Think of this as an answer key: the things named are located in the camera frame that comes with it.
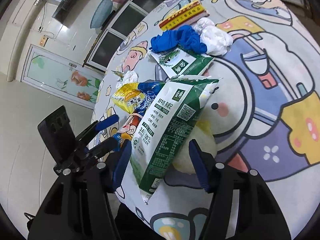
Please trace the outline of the blue glove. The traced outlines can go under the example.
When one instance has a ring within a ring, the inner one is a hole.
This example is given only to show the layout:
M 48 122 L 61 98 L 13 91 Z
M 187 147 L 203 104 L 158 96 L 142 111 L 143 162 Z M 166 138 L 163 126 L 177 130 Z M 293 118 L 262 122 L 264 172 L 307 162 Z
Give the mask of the blue glove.
M 166 30 L 162 35 L 153 37 L 150 49 L 154 53 L 161 53 L 173 50 L 178 46 L 196 54 L 207 52 L 207 46 L 201 42 L 199 34 L 189 25 L 184 25 L 178 30 Z

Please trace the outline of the red yellow seasoning box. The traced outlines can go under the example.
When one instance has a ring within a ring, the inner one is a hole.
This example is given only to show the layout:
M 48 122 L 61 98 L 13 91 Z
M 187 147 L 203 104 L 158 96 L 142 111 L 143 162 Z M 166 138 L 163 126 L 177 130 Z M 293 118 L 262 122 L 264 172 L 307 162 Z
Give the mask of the red yellow seasoning box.
M 191 25 L 207 16 L 209 16 L 208 10 L 201 1 L 195 0 L 159 22 L 158 26 L 162 31 L 175 30 L 184 25 Z

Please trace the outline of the green white milk bag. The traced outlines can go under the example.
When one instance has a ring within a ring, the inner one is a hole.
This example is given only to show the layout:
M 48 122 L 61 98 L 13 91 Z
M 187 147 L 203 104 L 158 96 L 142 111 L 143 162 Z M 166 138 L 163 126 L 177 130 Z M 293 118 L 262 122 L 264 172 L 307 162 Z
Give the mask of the green white milk bag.
M 196 75 L 172 78 L 146 110 L 131 140 L 130 158 L 145 203 L 170 165 L 175 165 L 182 173 L 195 173 L 188 153 L 188 143 L 192 139 L 196 139 L 205 152 L 216 156 L 211 124 L 201 114 L 218 82 Z

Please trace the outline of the kitchen counter cabinet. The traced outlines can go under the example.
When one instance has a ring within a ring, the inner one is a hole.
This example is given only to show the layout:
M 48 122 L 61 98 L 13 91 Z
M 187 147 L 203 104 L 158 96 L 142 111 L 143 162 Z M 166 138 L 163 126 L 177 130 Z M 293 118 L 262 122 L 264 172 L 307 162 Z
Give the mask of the kitchen counter cabinet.
M 127 51 L 149 26 L 157 26 L 191 0 L 123 0 L 100 28 L 84 67 L 104 72 L 114 54 Z

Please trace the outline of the small white crumpled tissue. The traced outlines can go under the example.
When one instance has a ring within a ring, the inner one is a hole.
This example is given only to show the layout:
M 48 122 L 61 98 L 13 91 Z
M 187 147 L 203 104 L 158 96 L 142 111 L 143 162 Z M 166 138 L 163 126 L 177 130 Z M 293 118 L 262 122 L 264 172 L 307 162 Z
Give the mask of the small white crumpled tissue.
M 120 88 L 128 83 L 136 83 L 138 82 L 138 75 L 135 71 L 128 70 L 126 73 L 119 74 L 119 80 L 117 82 L 116 88 Z

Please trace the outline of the green white flat carton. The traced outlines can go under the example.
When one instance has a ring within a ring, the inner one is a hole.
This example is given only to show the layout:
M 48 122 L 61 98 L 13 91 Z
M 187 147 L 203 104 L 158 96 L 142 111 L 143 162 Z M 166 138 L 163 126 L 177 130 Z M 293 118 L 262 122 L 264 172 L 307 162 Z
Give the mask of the green white flat carton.
M 160 53 L 149 50 L 149 55 L 169 78 L 180 75 L 202 75 L 214 61 L 212 56 L 185 51 L 180 47 Z

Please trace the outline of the white plastic bag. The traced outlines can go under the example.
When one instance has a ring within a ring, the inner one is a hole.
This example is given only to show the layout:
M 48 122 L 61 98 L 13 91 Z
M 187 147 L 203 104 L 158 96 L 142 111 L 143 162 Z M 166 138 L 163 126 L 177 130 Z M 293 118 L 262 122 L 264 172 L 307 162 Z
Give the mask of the white plastic bag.
M 233 38 L 207 17 L 200 18 L 193 29 L 199 34 L 200 41 L 207 46 L 208 55 L 223 56 L 233 44 Z

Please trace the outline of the cartoon print tablecloth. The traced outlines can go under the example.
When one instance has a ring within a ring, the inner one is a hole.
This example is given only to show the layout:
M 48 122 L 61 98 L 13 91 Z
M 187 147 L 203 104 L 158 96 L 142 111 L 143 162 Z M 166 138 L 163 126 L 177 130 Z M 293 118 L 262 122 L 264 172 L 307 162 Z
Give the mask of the cartoon print tablecloth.
M 233 38 L 205 76 L 219 80 L 202 118 L 211 124 L 219 162 L 266 181 L 293 239 L 319 239 L 319 45 L 280 0 L 199 0 L 215 25 Z M 116 71 L 140 82 L 168 77 L 149 57 L 149 26 L 121 55 L 114 54 L 98 92 L 93 120 L 119 122 L 100 132 L 95 146 L 124 126 L 116 106 Z

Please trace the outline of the blue basin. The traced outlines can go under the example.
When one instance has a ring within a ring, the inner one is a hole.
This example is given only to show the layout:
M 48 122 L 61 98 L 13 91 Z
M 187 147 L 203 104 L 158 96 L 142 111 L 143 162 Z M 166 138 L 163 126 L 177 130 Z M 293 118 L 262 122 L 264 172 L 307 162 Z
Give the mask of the blue basin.
M 101 28 L 103 23 L 107 20 L 113 7 L 111 0 L 102 0 L 96 8 L 90 23 L 91 29 Z

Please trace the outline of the yellow blue snack bag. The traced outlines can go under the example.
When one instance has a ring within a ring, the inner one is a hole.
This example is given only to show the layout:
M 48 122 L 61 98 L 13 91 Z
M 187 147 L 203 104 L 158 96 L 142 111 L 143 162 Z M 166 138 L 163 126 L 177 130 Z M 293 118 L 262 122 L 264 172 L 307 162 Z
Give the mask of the yellow blue snack bag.
M 134 118 L 140 121 L 164 85 L 164 81 L 127 83 L 111 96 L 111 100 L 120 109 L 129 113 L 126 122 Z

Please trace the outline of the glass door with flowers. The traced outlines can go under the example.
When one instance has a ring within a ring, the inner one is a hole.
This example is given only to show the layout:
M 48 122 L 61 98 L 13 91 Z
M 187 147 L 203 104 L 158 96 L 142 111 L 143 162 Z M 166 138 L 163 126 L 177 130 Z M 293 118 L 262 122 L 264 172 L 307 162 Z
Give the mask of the glass door with flowers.
M 103 74 L 41 47 L 30 45 L 22 82 L 77 105 L 93 109 Z

